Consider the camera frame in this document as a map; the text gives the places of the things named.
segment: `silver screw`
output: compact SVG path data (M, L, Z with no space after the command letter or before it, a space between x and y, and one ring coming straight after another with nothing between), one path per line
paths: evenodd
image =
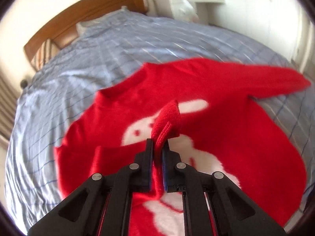
M214 174L215 178L217 179L222 179L224 177L223 173L217 171L215 174Z
M129 168L132 170L136 170L137 168L139 168L139 164L138 163L131 163L129 165Z
M97 180L100 180L102 178L102 174L100 173L95 173L92 175L92 179L97 181Z
M176 167L178 167L179 169L184 169L186 167L186 164L183 162L179 162L176 164Z

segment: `bed sheet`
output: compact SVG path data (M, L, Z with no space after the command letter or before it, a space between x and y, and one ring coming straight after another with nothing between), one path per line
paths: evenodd
M243 35L214 27L122 11L89 28L36 73L18 100L6 160L6 198L17 226L27 230L60 201L53 148L93 102L95 92L122 81L144 62L191 57L292 67ZM301 154L307 186L314 182L315 91L257 102Z

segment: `red sweater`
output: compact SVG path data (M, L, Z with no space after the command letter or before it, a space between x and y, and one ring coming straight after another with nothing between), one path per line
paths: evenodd
M122 83L98 91L94 104L70 126L55 150L59 188L66 197L93 173L116 173L132 163L157 127L162 107L177 100L182 126L180 136L169 140L170 149L198 171L224 172L284 225L300 204L304 163L250 96L289 94L309 85L286 68L208 59L146 63ZM133 203L142 202L137 198ZM165 194L133 205L130 235L147 235L148 230L172 235L182 223L180 195Z

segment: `headboard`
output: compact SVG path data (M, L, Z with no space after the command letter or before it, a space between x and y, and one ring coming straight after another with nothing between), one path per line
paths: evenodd
M48 21L24 46L29 61L41 44L50 38L62 49L78 37L76 23L101 17L127 6L130 11L146 13L147 0L81 0Z

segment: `pillow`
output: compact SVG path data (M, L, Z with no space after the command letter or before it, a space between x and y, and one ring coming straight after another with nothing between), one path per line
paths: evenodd
M59 51L60 49L56 46L56 44L51 39L47 39L42 43L31 60L32 67L35 71L39 71L42 69L44 64L48 63L48 61L56 56Z
M120 10L107 13L107 14L99 17L99 18L94 19L94 20L78 22L76 24L77 32L78 32L79 36L81 36L89 27L97 25L97 24L101 23L102 21L105 21L109 16L113 16L119 12L127 11L127 10L128 10L127 6L122 6Z

